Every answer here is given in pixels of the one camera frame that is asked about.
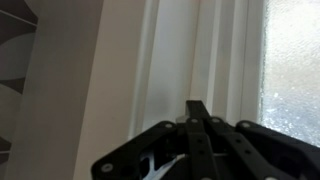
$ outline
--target frosted glass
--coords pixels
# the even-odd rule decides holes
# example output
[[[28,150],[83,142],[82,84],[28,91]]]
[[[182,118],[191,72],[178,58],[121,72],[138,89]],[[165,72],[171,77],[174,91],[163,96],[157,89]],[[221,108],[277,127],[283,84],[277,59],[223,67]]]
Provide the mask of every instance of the frosted glass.
[[[320,0],[268,0],[260,122],[320,146]]]

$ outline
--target black plastic mechanism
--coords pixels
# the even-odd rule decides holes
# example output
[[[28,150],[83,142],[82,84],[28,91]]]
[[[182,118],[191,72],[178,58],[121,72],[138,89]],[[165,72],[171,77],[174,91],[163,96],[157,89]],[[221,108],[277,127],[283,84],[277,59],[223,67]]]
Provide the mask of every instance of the black plastic mechanism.
[[[98,160],[93,180],[320,180],[320,149],[250,121],[232,127],[187,101],[188,119],[163,121]]]

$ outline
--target metal bolt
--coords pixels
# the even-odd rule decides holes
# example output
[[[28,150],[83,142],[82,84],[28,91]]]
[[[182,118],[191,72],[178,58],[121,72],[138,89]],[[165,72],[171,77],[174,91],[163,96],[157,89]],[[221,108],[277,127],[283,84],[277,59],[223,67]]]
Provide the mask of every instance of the metal bolt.
[[[212,122],[214,122],[214,123],[219,123],[220,120],[219,120],[219,119],[212,119]]]
[[[197,122],[198,122],[198,119],[191,119],[191,122],[197,123]]]
[[[242,123],[242,126],[243,126],[243,127],[245,127],[245,128],[249,128],[249,127],[250,127],[250,124],[249,124],[249,123],[244,122],[244,123]]]
[[[166,124],[166,128],[172,128],[172,124]]]
[[[265,180],[278,180],[278,179],[275,177],[266,177]]]
[[[113,170],[113,165],[108,163],[101,167],[101,171],[104,173],[111,172]]]

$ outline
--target white wall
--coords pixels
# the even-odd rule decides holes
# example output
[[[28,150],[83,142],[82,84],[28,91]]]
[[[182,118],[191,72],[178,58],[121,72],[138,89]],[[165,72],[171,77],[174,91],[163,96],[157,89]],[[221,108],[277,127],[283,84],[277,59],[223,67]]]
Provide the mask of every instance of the white wall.
[[[6,180],[72,179],[102,2],[44,2]]]
[[[127,141],[146,0],[105,0],[74,180]]]

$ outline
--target black bracket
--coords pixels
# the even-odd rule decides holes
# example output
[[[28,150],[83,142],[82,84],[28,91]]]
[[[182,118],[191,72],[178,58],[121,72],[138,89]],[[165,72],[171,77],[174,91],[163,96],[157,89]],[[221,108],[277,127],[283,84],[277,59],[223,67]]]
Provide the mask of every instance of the black bracket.
[[[231,127],[201,101],[185,123],[163,121],[98,160],[94,180],[140,180],[174,165],[163,180],[320,179],[320,150],[250,121]]]

